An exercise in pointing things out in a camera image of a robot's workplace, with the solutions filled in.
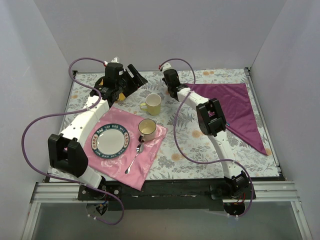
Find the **silver spoon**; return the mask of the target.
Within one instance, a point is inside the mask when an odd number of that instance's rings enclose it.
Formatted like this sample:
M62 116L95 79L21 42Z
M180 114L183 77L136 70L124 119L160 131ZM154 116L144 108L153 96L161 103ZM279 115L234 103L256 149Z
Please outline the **silver spoon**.
M142 142L136 147L136 154L135 154L133 160L131 161L130 165L128 166L128 168L124 172L126 175L130 173L133 163L135 162L137 156L143 152L143 150L144 150L144 143Z

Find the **white plate blue rim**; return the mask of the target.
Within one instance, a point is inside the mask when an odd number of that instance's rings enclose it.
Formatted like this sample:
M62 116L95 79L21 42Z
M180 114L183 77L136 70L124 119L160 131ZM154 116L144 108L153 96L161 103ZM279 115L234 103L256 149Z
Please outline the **white plate blue rim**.
M105 124L91 138L91 149L102 159L114 159L122 155L130 143L128 130L116 123Z

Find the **pink floral cloth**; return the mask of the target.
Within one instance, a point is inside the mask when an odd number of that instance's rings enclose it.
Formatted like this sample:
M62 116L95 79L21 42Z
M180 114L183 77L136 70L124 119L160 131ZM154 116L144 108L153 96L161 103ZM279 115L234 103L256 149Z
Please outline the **pink floral cloth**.
M157 125L155 139L144 144L143 152L137 156L130 173L125 174L125 170L129 167L136 155L136 147L140 143L138 140L140 136L138 124L142 120L143 118L140 116L112 107L94 126L83 147L88 158L88 165L91 168L139 191L142 189L156 154L167 133L165 127ZM91 148L93 134L100 127L107 124L122 125L128 130L130 136L130 142L126 151L119 157L112 159L98 157Z

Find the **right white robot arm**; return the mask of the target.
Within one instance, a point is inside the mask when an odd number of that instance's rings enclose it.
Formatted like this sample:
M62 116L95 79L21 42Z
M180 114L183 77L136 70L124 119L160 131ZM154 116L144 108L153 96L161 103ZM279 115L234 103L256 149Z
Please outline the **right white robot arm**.
M237 199L250 191L250 198L254 197L252 180L247 170L236 160L226 133L226 118L220 102L216 98L206 98L194 92L186 84L180 83L178 72L172 67L161 66L163 81L167 86L169 95L180 102L179 110L183 104L188 105L197 113L198 125L201 132L213 144L218 160L212 163L221 163L224 180L226 181L227 195Z

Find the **purple cloth napkin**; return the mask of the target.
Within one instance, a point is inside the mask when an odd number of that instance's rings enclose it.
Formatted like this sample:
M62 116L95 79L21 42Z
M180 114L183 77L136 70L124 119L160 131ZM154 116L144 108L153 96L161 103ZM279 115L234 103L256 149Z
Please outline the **purple cloth napkin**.
M219 100L227 129L263 155L267 155L244 83L187 84L202 97Z

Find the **yellow woven tray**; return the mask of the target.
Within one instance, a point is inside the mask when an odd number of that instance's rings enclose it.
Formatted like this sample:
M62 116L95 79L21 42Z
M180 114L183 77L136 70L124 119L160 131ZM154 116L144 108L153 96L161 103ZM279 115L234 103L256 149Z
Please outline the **yellow woven tray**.
M99 82L99 84L98 84L98 86L99 86L99 90L102 90L102 87L104 87L105 86L105 80L104 80L104 78L102 78L101 79L101 81ZM119 94L118 94L118 97L117 97L117 101L124 101L126 99L126 97L125 97L125 95L122 93L122 92L120 92Z

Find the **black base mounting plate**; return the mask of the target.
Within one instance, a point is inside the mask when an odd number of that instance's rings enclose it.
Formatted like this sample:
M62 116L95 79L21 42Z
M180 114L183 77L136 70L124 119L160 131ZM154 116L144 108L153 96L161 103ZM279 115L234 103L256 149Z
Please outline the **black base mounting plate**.
M239 197L256 199L254 189L248 185L233 193L222 178L147 180L137 190L118 181L105 181L97 192L86 186L79 187L77 200L106 203L109 211L125 210L194 210L223 211L223 201L237 202Z

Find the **pale green mug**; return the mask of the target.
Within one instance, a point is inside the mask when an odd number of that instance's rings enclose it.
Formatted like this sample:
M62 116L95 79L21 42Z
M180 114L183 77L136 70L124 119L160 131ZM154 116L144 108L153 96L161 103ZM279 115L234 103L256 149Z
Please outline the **pale green mug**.
M145 98L145 102L140 104L139 108L152 116L157 116L161 112L161 103L162 98L156 93L151 93Z

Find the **cream enamel mug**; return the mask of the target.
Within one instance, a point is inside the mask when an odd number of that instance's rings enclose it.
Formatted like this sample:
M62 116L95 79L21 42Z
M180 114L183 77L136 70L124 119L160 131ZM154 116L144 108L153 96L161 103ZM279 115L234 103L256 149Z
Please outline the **cream enamel mug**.
M156 137L157 125L152 119L146 118L138 124L138 131L140 143L152 141Z

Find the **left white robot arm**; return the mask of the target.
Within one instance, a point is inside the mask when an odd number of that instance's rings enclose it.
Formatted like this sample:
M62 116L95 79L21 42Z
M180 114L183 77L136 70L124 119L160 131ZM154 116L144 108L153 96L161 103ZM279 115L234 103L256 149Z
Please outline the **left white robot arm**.
M52 134L48 138L50 166L89 185L89 194L95 200L106 196L106 187L102 184L105 179L89 166L85 142L120 95L128 97L148 82L132 64L124 69L117 58L103 64L105 74L94 84L82 112L60 134Z

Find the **aluminium frame rail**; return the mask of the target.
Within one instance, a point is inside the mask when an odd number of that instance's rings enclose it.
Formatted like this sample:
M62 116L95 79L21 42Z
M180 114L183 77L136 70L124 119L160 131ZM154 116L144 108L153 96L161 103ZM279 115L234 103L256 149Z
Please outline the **aluminium frame rail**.
M29 204L22 240L31 240L42 204L80 203L80 185L67 182L36 183Z

